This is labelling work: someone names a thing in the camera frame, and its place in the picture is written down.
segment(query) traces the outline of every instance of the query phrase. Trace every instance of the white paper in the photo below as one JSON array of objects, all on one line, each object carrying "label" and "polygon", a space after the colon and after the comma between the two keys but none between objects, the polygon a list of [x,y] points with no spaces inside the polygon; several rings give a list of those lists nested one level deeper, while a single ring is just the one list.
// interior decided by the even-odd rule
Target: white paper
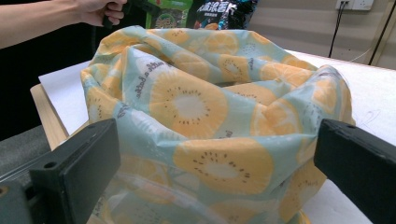
[{"label": "white paper", "polygon": [[372,224],[359,208],[331,181],[303,207],[312,224]]},{"label": "white paper", "polygon": [[79,73],[88,63],[76,64],[39,77],[68,134],[75,132],[88,120]]}]

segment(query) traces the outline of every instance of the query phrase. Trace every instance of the printed fabric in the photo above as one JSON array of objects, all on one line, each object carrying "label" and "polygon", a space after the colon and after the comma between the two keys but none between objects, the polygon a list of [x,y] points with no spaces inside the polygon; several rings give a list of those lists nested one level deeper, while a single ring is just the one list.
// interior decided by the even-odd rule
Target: printed fabric
[{"label": "printed fabric", "polygon": [[320,122],[354,124],[334,68],[247,30],[127,27],[81,80],[90,123],[115,119],[121,153],[91,223],[309,223]]}]

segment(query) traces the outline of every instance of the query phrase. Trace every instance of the power cable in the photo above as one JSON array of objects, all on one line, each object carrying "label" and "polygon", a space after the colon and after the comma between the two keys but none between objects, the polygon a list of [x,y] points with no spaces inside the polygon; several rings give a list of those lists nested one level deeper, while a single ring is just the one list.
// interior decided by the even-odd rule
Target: power cable
[{"label": "power cable", "polygon": [[384,33],[387,30],[387,28],[388,28],[388,24],[389,24],[390,18],[392,17],[392,14],[393,14],[393,11],[394,11],[395,7],[396,7],[396,1],[393,3],[392,10],[390,11],[389,16],[387,18],[387,21],[385,22],[384,28],[382,29],[382,32],[381,32],[381,35],[380,35],[378,41],[376,42],[374,52],[373,52],[373,54],[372,54],[372,56],[370,58],[370,62],[368,63],[368,65],[371,65],[372,62],[373,62],[373,59],[374,59],[375,54],[376,54],[376,51],[378,50],[379,44],[382,41],[382,37],[384,37]]},{"label": "power cable", "polygon": [[338,27],[340,26],[341,16],[343,15],[344,8],[347,5],[347,1],[341,1],[340,7],[338,8],[338,16],[337,16],[337,23],[335,24],[335,31],[334,35],[332,36],[332,46],[330,47],[329,58],[332,57],[332,47],[334,45],[335,37],[337,36]]}]

